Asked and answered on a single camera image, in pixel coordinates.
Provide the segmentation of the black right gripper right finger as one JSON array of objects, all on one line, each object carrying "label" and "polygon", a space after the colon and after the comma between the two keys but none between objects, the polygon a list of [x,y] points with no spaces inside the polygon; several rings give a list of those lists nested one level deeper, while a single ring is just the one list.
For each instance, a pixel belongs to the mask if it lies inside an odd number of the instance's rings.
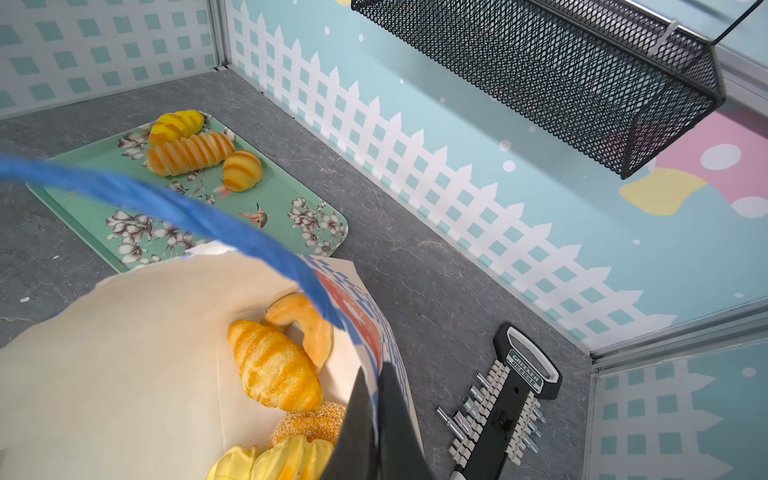
[{"label": "black right gripper right finger", "polygon": [[406,408],[395,368],[382,365],[378,381],[379,478],[432,480],[430,470]]}]

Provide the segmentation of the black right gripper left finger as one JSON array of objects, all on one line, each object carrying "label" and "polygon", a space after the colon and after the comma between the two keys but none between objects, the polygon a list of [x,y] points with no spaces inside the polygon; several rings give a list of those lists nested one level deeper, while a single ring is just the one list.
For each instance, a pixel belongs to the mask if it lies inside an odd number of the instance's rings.
[{"label": "black right gripper left finger", "polygon": [[360,368],[347,406],[341,433],[321,480],[376,478],[378,447],[374,409],[364,370]]}]

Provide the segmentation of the pale yellow twisted bread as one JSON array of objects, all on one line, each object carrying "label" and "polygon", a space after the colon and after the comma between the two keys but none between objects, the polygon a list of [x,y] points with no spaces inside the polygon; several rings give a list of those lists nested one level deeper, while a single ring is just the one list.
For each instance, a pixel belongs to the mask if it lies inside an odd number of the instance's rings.
[{"label": "pale yellow twisted bread", "polygon": [[284,439],[264,452],[235,446],[211,467],[206,479],[319,479],[333,450],[331,442],[308,441],[303,435]]}]

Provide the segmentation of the golden fake croissant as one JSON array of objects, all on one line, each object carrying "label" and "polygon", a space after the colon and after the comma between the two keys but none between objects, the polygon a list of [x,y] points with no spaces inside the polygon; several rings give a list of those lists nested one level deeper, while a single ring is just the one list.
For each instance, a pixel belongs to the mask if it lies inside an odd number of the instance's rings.
[{"label": "golden fake croissant", "polygon": [[314,411],[323,389],[314,364],[283,333],[255,321],[230,324],[227,340],[245,393],[265,407]]}]

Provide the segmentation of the checkered paper croissant bag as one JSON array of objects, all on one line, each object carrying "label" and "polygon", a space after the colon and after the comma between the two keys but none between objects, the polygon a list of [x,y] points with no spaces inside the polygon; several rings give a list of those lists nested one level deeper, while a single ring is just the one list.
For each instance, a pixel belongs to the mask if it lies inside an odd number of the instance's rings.
[{"label": "checkered paper croissant bag", "polygon": [[293,254],[211,207],[122,175],[6,156],[1,176],[203,237],[180,257],[102,281],[2,348],[3,478],[206,479],[232,447],[274,447],[270,437],[289,412],[245,393],[227,333],[237,320],[267,326],[266,310],[292,293],[333,326],[332,353],[316,371],[323,403],[347,409],[364,370],[377,429],[375,479],[385,362],[395,368],[423,452],[392,328],[353,263]]}]

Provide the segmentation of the small striped round bun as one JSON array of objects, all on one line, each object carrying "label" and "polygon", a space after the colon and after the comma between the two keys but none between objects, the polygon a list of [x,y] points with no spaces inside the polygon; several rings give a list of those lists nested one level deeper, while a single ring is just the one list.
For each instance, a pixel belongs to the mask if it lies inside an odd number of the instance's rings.
[{"label": "small striped round bun", "polygon": [[232,192],[243,192],[253,188],[264,178],[261,159],[249,151],[233,152],[223,163],[222,183]]}]

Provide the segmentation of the orange fake croissant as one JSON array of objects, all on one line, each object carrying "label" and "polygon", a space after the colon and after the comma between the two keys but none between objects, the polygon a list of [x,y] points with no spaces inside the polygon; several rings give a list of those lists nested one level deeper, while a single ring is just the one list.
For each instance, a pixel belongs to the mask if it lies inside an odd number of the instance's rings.
[{"label": "orange fake croissant", "polygon": [[235,151],[219,132],[208,132],[163,143],[147,151],[146,167],[161,177],[173,177],[219,165]]}]

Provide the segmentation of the yellow fake bread roll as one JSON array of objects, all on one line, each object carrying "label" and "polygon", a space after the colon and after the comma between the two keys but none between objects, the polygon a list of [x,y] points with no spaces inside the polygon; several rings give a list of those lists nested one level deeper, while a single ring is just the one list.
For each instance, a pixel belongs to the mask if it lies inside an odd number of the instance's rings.
[{"label": "yellow fake bread roll", "polygon": [[196,110],[177,111],[161,115],[153,124],[148,137],[149,145],[174,142],[198,134],[204,125],[205,118]]}]

